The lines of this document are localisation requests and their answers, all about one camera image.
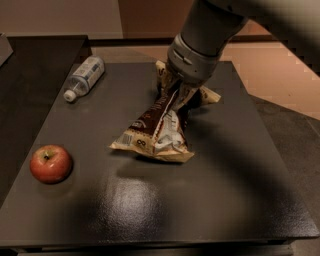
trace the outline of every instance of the snack wrapper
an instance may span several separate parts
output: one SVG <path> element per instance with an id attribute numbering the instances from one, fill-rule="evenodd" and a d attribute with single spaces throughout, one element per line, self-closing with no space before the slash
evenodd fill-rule
<path id="1" fill-rule="evenodd" d="M 183 131 L 192 108 L 216 103 L 220 96 L 201 86 L 193 88 L 175 78 L 166 64 L 157 61 L 157 88 L 154 104 L 110 147 L 130 150 L 149 158 L 184 163 L 193 155 Z"/>

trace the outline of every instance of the bottle label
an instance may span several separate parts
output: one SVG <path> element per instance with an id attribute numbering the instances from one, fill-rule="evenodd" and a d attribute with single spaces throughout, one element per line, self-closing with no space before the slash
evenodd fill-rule
<path id="1" fill-rule="evenodd" d="M 75 76 L 84 78 L 91 89 L 104 72 L 104 63 L 101 58 L 91 56 L 73 73 Z"/>

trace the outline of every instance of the wall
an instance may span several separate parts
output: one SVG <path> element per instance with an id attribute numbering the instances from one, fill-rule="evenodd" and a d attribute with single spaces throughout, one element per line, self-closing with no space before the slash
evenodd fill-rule
<path id="1" fill-rule="evenodd" d="M 86 34 L 90 39 L 165 38 L 181 29 L 193 0 L 0 0 L 8 36 Z M 268 34 L 250 22 L 239 34 Z"/>
<path id="2" fill-rule="evenodd" d="M 0 0 L 0 31 L 8 36 L 123 37 L 117 0 Z"/>

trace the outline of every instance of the apple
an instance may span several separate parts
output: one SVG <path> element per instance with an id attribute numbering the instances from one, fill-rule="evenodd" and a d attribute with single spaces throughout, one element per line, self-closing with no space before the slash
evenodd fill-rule
<path id="1" fill-rule="evenodd" d="M 39 181 L 54 184 L 63 181 L 71 172 L 72 158 L 58 145 L 46 145 L 36 150 L 30 160 L 30 171 Z"/>

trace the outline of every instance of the black table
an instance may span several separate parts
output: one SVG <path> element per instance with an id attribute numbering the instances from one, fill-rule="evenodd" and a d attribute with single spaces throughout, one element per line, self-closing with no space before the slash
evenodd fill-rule
<path id="1" fill-rule="evenodd" d="M 75 104 L 63 90 L 54 97 L 0 210 L 0 247 L 199 246 L 319 235 L 231 62 L 219 63 L 207 83 L 222 102 L 192 112 L 186 137 L 196 155 L 183 165 L 108 148 L 152 104 L 156 76 L 154 63 L 107 64 L 106 72 Z M 49 143 L 75 161 L 69 178 L 53 186 L 32 178 L 28 166 L 31 153 Z"/>

